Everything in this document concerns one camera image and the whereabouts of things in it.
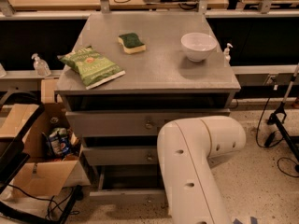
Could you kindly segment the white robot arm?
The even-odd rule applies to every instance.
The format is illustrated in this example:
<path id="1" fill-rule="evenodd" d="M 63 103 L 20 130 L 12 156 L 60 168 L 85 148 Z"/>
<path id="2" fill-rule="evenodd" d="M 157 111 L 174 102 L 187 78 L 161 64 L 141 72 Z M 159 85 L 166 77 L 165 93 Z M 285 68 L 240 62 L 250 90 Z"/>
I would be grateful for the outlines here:
<path id="1" fill-rule="evenodd" d="M 177 119 L 159 131 L 157 153 L 173 224 L 232 224 L 211 172 L 246 144 L 230 117 Z"/>

